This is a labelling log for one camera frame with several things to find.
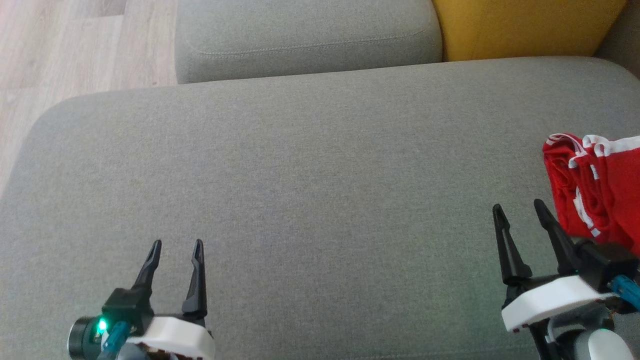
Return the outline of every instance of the green led light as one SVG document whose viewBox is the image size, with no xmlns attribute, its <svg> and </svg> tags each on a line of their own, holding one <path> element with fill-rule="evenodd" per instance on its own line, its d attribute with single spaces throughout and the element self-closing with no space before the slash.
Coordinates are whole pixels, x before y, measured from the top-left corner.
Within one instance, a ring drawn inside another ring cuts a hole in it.
<svg viewBox="0 0 640 360">
<path fill-rule="evenodd" d="M 98 322 L 98 332 L 103 333 L 107 330 L 107 322 L 104 319 L 100 319 Z"/>
</svg>

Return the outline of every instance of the camera lens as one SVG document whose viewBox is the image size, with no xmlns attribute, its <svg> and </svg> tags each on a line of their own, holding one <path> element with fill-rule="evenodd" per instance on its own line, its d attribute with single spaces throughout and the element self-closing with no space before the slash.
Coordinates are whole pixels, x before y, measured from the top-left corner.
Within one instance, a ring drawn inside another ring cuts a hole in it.
<svg viewBox="0 0 640 360">
<path fill-rule="evenodd" d="M 69 331 L 67 350 L 73 360 L 95 360 L 100 355 L 100 341 L 95 341 L 99 317 L 84 316 Z"/>
</svg>

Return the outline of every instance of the red garment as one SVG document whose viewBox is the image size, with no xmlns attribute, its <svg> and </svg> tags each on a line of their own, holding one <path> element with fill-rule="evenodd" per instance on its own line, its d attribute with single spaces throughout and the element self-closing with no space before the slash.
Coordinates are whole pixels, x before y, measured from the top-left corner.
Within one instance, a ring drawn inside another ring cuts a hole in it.
<svg viewBox="0 0 640 360">
<path fill-rule="evenodd" d="M 618 242 L 640 256 L 640 136 L 554 134 L 543 153 L 564 230 Z"/>
</svg>

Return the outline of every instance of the gray sofa seat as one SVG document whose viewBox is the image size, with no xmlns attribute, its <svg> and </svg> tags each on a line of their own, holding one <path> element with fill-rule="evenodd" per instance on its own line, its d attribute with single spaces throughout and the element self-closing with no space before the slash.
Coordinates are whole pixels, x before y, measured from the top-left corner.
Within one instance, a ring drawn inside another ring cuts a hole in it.
<svg viewBox="0 0 640 360">
<path fill-rule="evenodd" d="M 553 272 L 541 145 L 636 135 L 638 98 L 606 61 L 520 58 L 67 100 L 0 200 L 0 357 L 65 359 L 158 238 L 152 305 L 179 311 L 201 238 L 220 359 L 537 359 L 500 318 L 491 208 Z"/>
<path fill-rule="evenodd" d="M 431 63 L 431 0 L 180 0 L 179 83 Z"/>
</svg>

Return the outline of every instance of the yellow cushion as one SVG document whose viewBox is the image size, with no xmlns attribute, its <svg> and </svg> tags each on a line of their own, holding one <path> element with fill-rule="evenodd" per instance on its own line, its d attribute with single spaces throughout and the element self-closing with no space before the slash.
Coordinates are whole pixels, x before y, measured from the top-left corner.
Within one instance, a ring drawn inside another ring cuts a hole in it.
<svg viewBox="0 0 640 360">
<path fill-rule="evenodd" d="M 433 0 L 444 60 L 591 56 L 625 0 Z"/>
</svg>

